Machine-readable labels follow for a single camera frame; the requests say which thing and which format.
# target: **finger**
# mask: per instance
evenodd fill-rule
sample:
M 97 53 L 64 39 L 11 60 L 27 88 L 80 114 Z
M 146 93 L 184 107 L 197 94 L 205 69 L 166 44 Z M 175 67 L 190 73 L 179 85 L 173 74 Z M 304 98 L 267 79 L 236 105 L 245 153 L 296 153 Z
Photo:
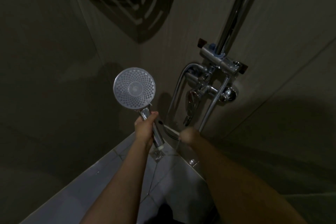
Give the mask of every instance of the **finger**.
M 159 112 L 152 112 L 152 114 L 146 119 L 146 122 L 149 122 L 152 124 L 158 115 L 159 115 Z
M 139 122 L 141 122 L 142 121 L 142 118 L 139 116 L 138 118 L 137 118 L 137 120 L 134 122 L 134 125 L 137 125 Z

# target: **chrome faucet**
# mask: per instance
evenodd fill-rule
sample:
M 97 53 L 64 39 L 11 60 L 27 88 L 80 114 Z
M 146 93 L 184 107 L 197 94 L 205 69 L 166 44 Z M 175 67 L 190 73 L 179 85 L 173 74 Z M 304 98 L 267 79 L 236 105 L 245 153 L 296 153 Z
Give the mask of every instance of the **chrome faucet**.
M 176 84 L 165 121 L 167 120 L 174 105 L 183 78 L 194 86 L 193 89 L 189 90 L 186 94 L 187 116 L 183 122 L 185 126 L 190 124 L 201 99 L 206 94 L 213 97 L 200 124 L 200 132 L 204 128 L 209 115 L 218 101 L 226 103 L 236 99 L 238 92 L 235 87 L 232 86 L 233 81 L 237 77 L 238 73 L 244 74 L 248 66 L 239 61 L 228 58 L 227 54 L 244 20 L 244 17 L 249 10 L 251 2 L 252 0 L 235 0 L 217 45 L 208 44 L 205 40 L 199 39 L 197 45 L 201 49 L 199 54 L 210 64 L 201 65 L 198 63 L 190 63 L 185 66 Z M 212 77 L 216 70 L 220 70 L 225 74 L 225 79 L 219 89 L 216 89 L 211 85 Z M 170 137 L 177 139 L 168 133 L 166 129 L 165 132 Z

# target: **hand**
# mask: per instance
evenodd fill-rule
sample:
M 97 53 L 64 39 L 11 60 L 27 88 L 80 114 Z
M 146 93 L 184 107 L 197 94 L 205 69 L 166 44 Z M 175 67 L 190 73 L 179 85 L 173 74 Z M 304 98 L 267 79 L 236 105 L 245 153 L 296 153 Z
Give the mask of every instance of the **hand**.
M 180 133 L 180 139 L 185 144 L 191 146 L 201 138 L 200 133 L 193 127 L 188 127 Z
M 135 140 L 144 142 L 148 149 L 150 149 L 153 144 L 153 122 L 158 115 L 158 112 L 151 112 L 151 115 L 146 120 L 142 120 L 142 118 L 139 117 L 134 123 Z

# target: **shower head nozzle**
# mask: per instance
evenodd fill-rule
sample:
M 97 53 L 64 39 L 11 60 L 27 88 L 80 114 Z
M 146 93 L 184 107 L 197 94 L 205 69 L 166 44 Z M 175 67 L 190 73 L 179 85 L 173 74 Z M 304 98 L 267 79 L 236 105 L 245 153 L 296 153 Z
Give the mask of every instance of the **shower head nozzle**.
M 153 100 L 155 82 L 144 69 L 131 67 L 115 78 L 113 92 L 122 106 L 138 110 L 145 108 Z

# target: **person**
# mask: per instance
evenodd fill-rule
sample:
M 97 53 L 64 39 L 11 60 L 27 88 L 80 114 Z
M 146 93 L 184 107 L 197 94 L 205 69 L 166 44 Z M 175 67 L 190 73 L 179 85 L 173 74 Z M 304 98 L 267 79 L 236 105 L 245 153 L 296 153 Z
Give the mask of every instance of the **person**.
M 120 169 L 86 212 L 81 224 L 135 224 L 140 204 L 147 156 L 153 143 L 153 122 L 135 122 L 135 141 Z M 180 133 L 180 140 L 196 152 L 213 201 L 226 223 L 292 223 L 305 220 L 256 175 L 221 154 L 194 128 Z

